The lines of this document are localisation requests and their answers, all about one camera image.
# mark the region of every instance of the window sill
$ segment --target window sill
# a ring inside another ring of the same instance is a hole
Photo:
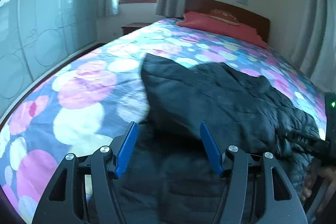
[[[157,0],[119,0],[119,4],[127,3],[156,3]]]

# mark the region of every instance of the metal screw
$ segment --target metal screw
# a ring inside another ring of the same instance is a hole
[[[110,148],[108,146],[103,146],[100,148],[100,152],[102,153],[107,153],[110,151]]]
[[[75,155],[70,153],[70,154],[65,156],[65,159],[66,160],[72,160],[74,157],[75,157]]]
[[[273,154],[271,152],[266,152],[265,153],[265,157],[268,159],[272,159],[273,158]]]
[[[229,150],[230,150],[231,152],[237,152],[237,151],[238,151],[238,147],[236,147],[235,145],[230,145],[230,146],[229,146]]]

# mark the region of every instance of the pillowcase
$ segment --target pillowcase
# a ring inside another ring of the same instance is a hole
[[[232,14],[228,12],[222,11],[222,10],[213,9],[210,11],[208,17],[223,21],[230,25],[234,25],[234,26],[240,25],[239,21],[236,19],[235,16],[233,16]]]
[[[222,34],[251,43],[261,48],[268,48],[268,45],[257,34],[257,30],[243,23],[240,23],[239,26],[233,26],[220,20],[210,18],[206,14],[187,12],[184,14],[184,20],[179,21],[176,25]]]

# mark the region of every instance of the red pillow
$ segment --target red pillow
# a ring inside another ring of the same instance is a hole
[[[267,44],[257,34],[257,30],[248,25],[240,23],[239,26],[233,26],[208,17],[206,14],[197,12],[187,12],[184,14],[184,20],[176,25],[196,30],[212,32],[236,38],[261,48],[268,48]]]

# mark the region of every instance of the nightstand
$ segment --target nightstand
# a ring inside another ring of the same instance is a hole
[[[121,26],[122,30],[123,30],[123,34],[127,35],[131,32],[134,32],[135,30],[141,29],[143,27],[146,27],[148,25],[151,25],[152,23],[143,23],[143,22],[134,22],[134,23],[130,23],[127,25],[123,25]]]

